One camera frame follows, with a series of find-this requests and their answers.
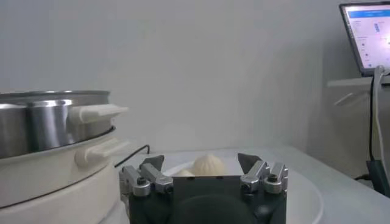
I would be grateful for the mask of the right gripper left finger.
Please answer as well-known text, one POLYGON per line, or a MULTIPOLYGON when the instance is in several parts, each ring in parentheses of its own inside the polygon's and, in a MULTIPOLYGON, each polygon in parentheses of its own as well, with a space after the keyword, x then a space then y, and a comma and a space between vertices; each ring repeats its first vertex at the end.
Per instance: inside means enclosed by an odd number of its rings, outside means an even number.
POLYGON ((138 168, 124 166, 119 171, 119 190, 123 195, 148 197, 151 193, 171 194, 174 188, 172 177, 161 173, 165 157, 158 155, 146 158, 138 168))

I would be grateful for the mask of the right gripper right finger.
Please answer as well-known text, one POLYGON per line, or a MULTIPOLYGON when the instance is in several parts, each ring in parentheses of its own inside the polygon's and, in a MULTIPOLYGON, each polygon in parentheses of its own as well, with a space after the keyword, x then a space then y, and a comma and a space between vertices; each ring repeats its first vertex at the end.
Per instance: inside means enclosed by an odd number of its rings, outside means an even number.
POLYGON ((283 163, 269 164, 255 155, 238 153, 238 162, 244 175, 239 178, 240 188, 248 194, 261 189, 269 194, 287 192, 288 168, 283 163))

